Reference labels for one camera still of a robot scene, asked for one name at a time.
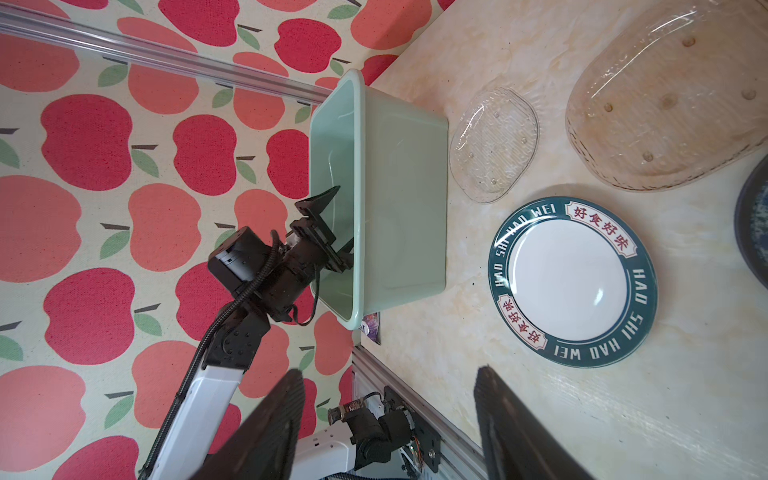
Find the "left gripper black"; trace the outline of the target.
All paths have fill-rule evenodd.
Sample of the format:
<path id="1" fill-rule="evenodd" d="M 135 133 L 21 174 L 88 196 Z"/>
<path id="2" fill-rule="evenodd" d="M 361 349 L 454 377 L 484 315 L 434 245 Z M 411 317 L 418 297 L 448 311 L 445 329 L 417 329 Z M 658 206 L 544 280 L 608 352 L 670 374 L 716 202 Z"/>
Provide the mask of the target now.
<path id="1" fill-rule="evenodd" d="M 301 286 L 309 286 L 317 280 L 323 269 L 343 273 L 354 266 L 354 240 L 335 250 L 336 237 L 320 218 L 339 190 L 339 186 L 334 186 L 295 203 L 296 209 L 305 217 L 290 224 L 283 263 Z"/>

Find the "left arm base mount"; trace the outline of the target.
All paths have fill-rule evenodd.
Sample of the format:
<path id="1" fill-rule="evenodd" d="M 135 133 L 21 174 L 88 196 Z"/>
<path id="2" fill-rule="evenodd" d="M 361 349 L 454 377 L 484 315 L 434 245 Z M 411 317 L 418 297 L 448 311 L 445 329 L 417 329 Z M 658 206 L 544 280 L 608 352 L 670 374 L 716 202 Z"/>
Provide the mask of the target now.
<path id="1" fill-rule="evenodd" d="M 439 473 L 442 437 L 414 405 L 392 387 L 384 387 L 385 412 L 399 411 L 408 422 L 410 440 L 400 448 L 411 479 L 433 479 Z"/>

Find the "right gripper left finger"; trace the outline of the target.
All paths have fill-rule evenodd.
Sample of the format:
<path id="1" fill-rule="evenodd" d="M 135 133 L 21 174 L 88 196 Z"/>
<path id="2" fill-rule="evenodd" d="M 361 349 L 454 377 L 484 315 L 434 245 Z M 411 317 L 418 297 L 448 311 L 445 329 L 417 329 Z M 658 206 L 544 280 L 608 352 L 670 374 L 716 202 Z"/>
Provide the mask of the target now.
<path id="1" fill-rule="evenodd" d="M 195 479 L 288 479 L 298 442 L 305 389 L 302 373 L 286 372 Z"/>

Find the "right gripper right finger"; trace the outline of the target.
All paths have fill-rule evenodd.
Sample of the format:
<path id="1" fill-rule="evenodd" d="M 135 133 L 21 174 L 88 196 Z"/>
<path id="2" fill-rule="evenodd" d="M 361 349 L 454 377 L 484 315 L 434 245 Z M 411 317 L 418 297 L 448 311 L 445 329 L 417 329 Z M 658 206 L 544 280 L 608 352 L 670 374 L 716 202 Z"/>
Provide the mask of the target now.
<path id="1" fill-rule="evenodd" d="M 490 479 L 591 477 L 489 366 L 477 372 L 474 399 Z"/>

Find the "green rim plate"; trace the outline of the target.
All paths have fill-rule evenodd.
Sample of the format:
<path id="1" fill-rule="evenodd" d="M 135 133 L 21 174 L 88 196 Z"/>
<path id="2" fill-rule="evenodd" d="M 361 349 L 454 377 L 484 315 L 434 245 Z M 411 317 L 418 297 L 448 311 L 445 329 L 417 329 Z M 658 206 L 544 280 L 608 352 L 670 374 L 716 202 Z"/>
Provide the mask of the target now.
<path id="1" fill-rule="evenodd" d="M 488 282 L 514 336 L 573 368 L 622 361 L 645 341 L 658 282 L 639 236 L 607 208 L 568 196 L 510 214 L 490 245 Z"/>

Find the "mint green plastic bin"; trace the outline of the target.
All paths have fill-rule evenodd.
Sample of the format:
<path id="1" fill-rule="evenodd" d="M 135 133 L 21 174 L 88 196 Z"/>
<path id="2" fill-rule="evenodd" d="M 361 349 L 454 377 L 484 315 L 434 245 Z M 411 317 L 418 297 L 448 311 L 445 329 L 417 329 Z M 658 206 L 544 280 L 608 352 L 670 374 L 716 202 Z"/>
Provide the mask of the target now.
<path id="1" fill-rule="evenodd" d="M 322 213 L 353 266 L 321 275 L 320 300 L 348 330 L 364 316 L 446 286 L 449 122 L 349 70 L 315 110 L 309 193 L 338 191 Z"/>

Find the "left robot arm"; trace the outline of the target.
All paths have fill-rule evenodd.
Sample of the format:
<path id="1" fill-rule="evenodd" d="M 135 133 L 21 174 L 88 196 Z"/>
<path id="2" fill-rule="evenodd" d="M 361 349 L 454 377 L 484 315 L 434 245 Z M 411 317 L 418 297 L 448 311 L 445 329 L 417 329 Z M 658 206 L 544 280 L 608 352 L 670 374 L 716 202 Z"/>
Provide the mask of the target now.
<path id="1" fill-rule="evenodd" d="M 188 479 L 203 464 L 234 389 L 250 369 L 272 323 L 297 323 L 296 302 L 320 287 L 321 273 L 352 268 L 354 243 L 336 250 L 322 217 L 340 189 L 300 200 L 300 218 L 285 236 L 265 244 L 242 227 L 208 257 L 207 268 L 232 295 L 208 327 L 149 451 L 139 476 L 168 472 Z"/>

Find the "brown tinted glass plate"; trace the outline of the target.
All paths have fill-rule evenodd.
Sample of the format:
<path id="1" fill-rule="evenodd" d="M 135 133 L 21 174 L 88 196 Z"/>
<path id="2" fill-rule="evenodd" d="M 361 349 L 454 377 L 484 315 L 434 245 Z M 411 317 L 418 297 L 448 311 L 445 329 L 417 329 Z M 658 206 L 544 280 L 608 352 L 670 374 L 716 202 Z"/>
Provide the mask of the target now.
<path id="1" fill-rule="evenodd" d="M 565 122 L 590 172 L 629 191 L 682 186 L 761 149 L 766 3 L 656 3 L 584 70 Z"/>

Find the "blue floral ceramic plate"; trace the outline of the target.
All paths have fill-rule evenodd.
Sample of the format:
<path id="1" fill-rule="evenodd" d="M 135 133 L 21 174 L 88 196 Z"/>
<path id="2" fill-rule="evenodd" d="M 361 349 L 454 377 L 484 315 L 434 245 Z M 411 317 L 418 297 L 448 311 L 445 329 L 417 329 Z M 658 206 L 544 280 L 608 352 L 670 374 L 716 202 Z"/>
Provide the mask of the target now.
<path id="1" fill-rule="evenodd" d="M 757 164 L 739 193 L 734 234 L 745 264 L 767 287 L 767 157 Z"/>

